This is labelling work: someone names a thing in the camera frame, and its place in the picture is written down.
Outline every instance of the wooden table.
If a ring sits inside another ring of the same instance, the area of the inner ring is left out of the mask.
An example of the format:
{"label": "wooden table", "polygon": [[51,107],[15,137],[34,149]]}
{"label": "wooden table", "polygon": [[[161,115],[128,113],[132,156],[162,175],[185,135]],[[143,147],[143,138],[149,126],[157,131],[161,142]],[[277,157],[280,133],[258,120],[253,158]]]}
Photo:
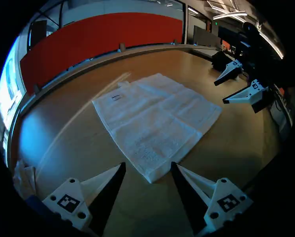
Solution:
{"label": "wooden table", "polygon": [[127,173],[105,236],[192,236],[170,173],[149,184],[118,149],[91,98],[117,80],[129,82],[161,73],[223,108],[217,122],[180,163],[208,179],[227,177],[246,184],[278,152],[279,138],[269,112],[222,98],[246,86],[241,79],[214,85],[211,62],[182,51],[150,53],[92,70],[58,88],[22,120],[18,158],[37,169],[38,196],[45,198],[67,178],[84,181],[126,162]]}

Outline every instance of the ceiling light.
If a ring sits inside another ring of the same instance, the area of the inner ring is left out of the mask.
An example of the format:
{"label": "ceiling light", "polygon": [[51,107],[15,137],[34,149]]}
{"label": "ceiling light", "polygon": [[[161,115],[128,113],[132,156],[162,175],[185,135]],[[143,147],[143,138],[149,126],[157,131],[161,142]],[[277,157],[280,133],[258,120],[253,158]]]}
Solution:
{"label": "ceiling light", "polygon": [[280,51],[280,49],[266,36],[264,35],[263,33],[261,33],[259,31],[259,34],[261,35],[262,38],[265,39],[265,41],[267,41],[268,44],[270,44],[270,46],[276,51],[276,53],[279,55],[279,57],[281,59],[283,59],[283,53]]}
{"label": "ceiling light", "polygon": [[[222,8],[218,8],[218,7],[215,7],[215,6],[212,6],[212,9],[213,10],[216,10],[216,11],[220,11],[220,12],[223,12],[223,13],[230,13],[229,11],[226,11],[226,10],[224,10],[224,9],[222,9]],[[232,18],[234,18],[234,19],[236,19],[236,20],[238,20],[238,21],[240,21],[240,22],[246,22],[244,19],[242,19],[242,18],[240,18],[240,17],[238,17],[238,16],[234,16],[234,17],[232,17]]]}
{"label": "ceiling light", "polygon": [[195,14],[199,14],[199,12],[197,12],[197,11],[193,10],[192,8],[188,8],[188,10],[190,10],[190,11],[194,12]]}
{"label": "ceiling light", "polygon": [[225,14],[215,16],[215,17],[213,17],[213,20],[220,19],[220,18],[225,18],[225,17],[235,17],[235,16],[247,16],[247,13],[245,11],[229,12],[229,13],[225,13]]}

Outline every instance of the towel label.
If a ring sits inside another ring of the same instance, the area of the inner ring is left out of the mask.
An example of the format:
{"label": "towel label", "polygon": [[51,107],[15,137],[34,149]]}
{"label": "towel label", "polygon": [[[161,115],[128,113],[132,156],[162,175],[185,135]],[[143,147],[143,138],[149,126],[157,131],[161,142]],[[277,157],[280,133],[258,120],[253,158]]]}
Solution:
{"label": "towel label", "polygon": [[112,96],[111,98],[112,98],[113,101],[116,101],[116,100],[121,99],[122,96],[121,95],[116,95],[116,96]]}

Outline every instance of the white towel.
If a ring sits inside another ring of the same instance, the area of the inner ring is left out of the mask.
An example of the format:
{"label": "white towel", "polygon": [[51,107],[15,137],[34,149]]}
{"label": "white towel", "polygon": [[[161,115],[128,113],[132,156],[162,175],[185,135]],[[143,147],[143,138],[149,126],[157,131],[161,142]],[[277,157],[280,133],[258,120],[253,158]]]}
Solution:
{"label": "white towel", "polygon": [[218,119],[222,109],[162,74],[93,101],[123,154],[149,183],[180,162]]}

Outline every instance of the red wall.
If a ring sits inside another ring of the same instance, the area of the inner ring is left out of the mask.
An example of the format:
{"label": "red wall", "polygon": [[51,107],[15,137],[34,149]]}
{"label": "red wall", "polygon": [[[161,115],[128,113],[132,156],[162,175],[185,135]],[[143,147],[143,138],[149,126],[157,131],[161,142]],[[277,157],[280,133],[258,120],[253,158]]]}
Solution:
{"label": "red wall", "polygon": [[181,43],[182,21],[148,13],[113,13],[69,24],[35,45],[20,61],[28,94],[70,66],[119,48]]}

